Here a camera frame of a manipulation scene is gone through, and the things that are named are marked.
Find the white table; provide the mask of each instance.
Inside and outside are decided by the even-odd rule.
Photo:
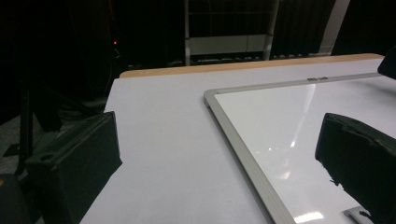
[[[344,58],[175,72],[186,75],[123,74],[132,78],[115,80],[106,105],[106,111],[116,113],[123,165],[81,223],[269,223],[205,107],[204,91],[373,73],[382,61],[372,54]],[[162,75],[161,69],[152,72]]]

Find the dark wall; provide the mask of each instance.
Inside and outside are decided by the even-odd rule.
[[[385,55],[396,45],[395,9],[394,0],[351,0],[332,55]]]
[[[108,21],[106,0],[0,1],[1,85],[12,107],[20,103],[15,80],[77,101],[105,96],[113,75]]]
[[[130,65],[165,67],[184,58],[184,1],[113,1],[121,50]]]

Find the whiteboard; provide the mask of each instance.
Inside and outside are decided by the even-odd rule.
[[[213,90],[205,99],[275,223],[354,223],[343,212],[359,204],[315,160],[325,113],[396,137],[396,80],[379,74]]]

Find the wooden table edge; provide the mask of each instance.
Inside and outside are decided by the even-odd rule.
[[[221,64],[210,64],[210,65],[126,71],[120,74],[120,78],[218,72],[218,71],[237,70],[237,69],[275,67],[275,66],[309,64],[309,63],[340,63],[340,62],[381,59],[381,58],[384,58],[384,56],[373,53],[364,53],[364,54],[351,54],[351,55],[340,55],[340,56],[259,61],[259,62],[250,62],[250,63],[221,63]]]

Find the whiteboard frame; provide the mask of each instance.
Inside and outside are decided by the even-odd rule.
[[[265,205],[268,213],[270,214],[272,220],[278,224],[295,224],[293,217],[291,216],[286,205],[282,202],[280,197],[277,195],[276,190],[271,185],[268,177],[264,174],[259,164],[256,162],[254,157],[251,155],[248,147],[245,145],[241,136],[225,114],[224,110],[221,108],[216,95],[239,92],[239,91],[255,91],[263,89],[281,88],[281,87],[291,87],[306,84],[317,84],[325,82],[335,82],[335,81],[346,81],[359,78],[367,77],[382,77],[378,73],[368,73],[368,74],[358,74],[340,77],[312,77],[303,80],[287,81],[287,82],[277,82],[277,83],[267,83],[261,85],[244,86],[244,87],[233,87],[217,90],[209,90],[204,93],[205,104],[207,108],[213,113],[221,132],[227,137],[230,147],[235,152],[236,156],[240,160],[242,166],[247,172],[247,176],[252,182],[255,190],[259,194],[262,203]]]

